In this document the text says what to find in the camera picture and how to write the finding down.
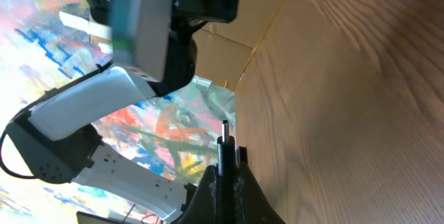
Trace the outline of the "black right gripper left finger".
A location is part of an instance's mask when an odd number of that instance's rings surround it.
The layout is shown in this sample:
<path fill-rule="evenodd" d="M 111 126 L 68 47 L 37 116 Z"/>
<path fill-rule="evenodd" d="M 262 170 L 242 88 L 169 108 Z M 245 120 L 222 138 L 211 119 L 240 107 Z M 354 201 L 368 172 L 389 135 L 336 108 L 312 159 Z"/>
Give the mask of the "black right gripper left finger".
<path fill-rule="evenodd" d="M 216 223 L 217 169 L 208 166 L 179 224 Z"/>

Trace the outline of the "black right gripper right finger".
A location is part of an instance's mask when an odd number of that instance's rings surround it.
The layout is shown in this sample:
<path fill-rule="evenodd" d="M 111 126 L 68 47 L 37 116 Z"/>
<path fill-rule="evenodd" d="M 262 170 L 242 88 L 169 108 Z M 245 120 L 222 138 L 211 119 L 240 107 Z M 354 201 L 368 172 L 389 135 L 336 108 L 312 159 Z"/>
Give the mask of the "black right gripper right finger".
<path fill-rule="evenodd" d="M 285 224 L 267 201 L 252 171 L 245 162 L 239 164 L 234 184 L 235 223 Z"/>

